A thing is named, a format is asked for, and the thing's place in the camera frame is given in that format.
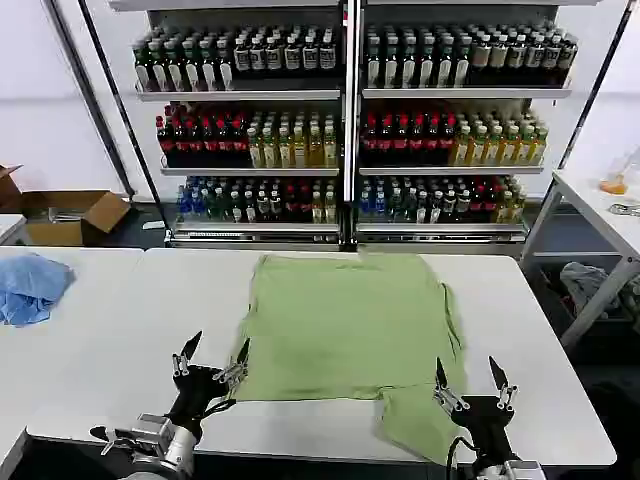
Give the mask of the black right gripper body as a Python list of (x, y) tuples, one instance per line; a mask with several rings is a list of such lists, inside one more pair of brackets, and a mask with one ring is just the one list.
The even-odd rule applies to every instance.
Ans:
[(455, 407), (451, 419), (471, 435), (476, 453), (473, 466), (497, 466), (515, 460), (516, 454), (506, 434), (514, 409), (500, 407), (495, 396), (465, 395), (462, 400), (467, 408)]

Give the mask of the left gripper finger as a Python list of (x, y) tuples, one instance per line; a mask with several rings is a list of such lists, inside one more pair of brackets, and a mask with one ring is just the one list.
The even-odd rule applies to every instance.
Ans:
[(250, 339), (246, 338), (236, 359), (224, 370), (213, 375), (213, 380), (228, 388), (235, 388), (248, 372)]
[(198, 347), (201, 336), (202, 332), (199, 331), (196, 335), (186, 341), (179, 354), (172, 355), (174, 376), (186, 376), (189, 374), (189, 364)]

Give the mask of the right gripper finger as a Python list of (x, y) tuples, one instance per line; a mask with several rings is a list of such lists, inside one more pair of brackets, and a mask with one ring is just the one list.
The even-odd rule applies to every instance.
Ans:
[(469, 404), (457, 395), (448, 385), (446, 373), (440, 358), (436, 359), (434, 399), (445, 411), (463, 411), (469, 409)]
[(499, 409), (512, 409), (514, 399), (519, 392), (518, 386), (509, 382), (506, 372), (498, 365), (493, 356), (489, 357), (489, 365), (499, 393), (497, 407)]

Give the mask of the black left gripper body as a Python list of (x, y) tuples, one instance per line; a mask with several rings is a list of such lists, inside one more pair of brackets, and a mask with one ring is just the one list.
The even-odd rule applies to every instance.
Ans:
[(177, 427), (188, 430), (196, 442), (203, 435), (201, 422), (215, 413), (221, 413), (236, 404), (230, 398), (231, 389), (213, 380), (221, 369), (189, 365), (189, 374), (176, 376), (174, 385), (178, 396), (167, 413), (167, 418)]

